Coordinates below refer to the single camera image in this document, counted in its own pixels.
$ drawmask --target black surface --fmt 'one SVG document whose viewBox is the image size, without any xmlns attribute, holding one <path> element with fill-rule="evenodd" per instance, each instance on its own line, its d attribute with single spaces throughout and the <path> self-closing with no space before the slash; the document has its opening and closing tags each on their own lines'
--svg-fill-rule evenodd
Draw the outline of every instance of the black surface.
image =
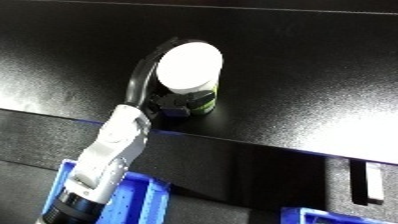
<svg viewBox="0 0 398 224">
<path fill-rule="evenodd" d="M 396 16 L 2 2 L 0 21 L 0 108 L 104 121 L 141 57 L 199 38 L 225 57 L 218 106 L 155 128 L 398 162 L 372 153 L 396 146 Z"/>
<path fill-rule="evenodd" d="M 56 169 L 62 159 L 78 156 L 94 139 L 98 126 L 7 111 L 0 117 L 0 161 L 11 161 L 0 162 L 0 223 L 32 223 L 29 220 L 39 213 L 55 173 L 16 163 Z M 249 224 L 256 224 L 277 219 L 272 214 L 281 206 L 398 222 L 398 168 L 394 166 L 382 166 L 386 194 L 382 206 L 352 202 L 347 160 L 269 147 L 152 133 L 131 170 L 170 181 L 173 195 L 183 196 L 172 198 L 168 223 L 252 220 Z"/>
<path fill-rule="evenodd" d="M 163 4 L 186 6 L 216 6 L 267 9 L 300 9 L 324 11 L 352 11 L 396 13 L 398 5 L 394 0 L 77 0 L 78 2 L 114 2 L 138 4 Z"/>
<path fill-rule="evenodd" d="M 1 110 L 0 121 L 0 160 L 50 169 L 76 159 L 99 128 Z M 131 170 L 171 182 L 181 195 L 269 211 L 299 205 L 325 209 L 325 166 L 319 156 L 152 133 Z"/>
</svg>

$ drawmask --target blue bin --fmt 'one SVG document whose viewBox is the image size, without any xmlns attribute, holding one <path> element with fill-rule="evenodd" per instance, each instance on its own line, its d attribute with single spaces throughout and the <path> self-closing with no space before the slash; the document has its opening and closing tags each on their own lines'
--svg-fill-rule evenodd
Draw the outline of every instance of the blue bin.
<svg viewBox="0 0 398 224">
<path fill-rule="evenodd" d="M 283 208 L 281 224 L 392 224 L 309 208 Z"/>
<path fill-rule="evenodd" d="M 44 214 L 60 193 L 75 162 L 64 160 L 44 205 Z M 127 172 L 97 224 L 162 224 L 170 184 L 150 176 Z"/>
</svg>

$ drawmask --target cup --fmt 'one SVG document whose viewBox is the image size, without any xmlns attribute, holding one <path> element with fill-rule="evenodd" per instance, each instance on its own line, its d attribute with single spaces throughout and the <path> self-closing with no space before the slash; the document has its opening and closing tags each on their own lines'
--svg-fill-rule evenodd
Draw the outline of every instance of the cup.
<svg viewBox="0 0 398 224">
<path fill-rule="evenodd" d="M 168 51 L 160 59 L 156 73 L 159 82 L 173 93 L 211 90 L 217 95 L 222 65 L 223 57 L 216 47 L 204 42 L 190 42 Z M 191 109 L 191 112 L 206 114 L 215 105 L 216 99 Z"/>
</svg>

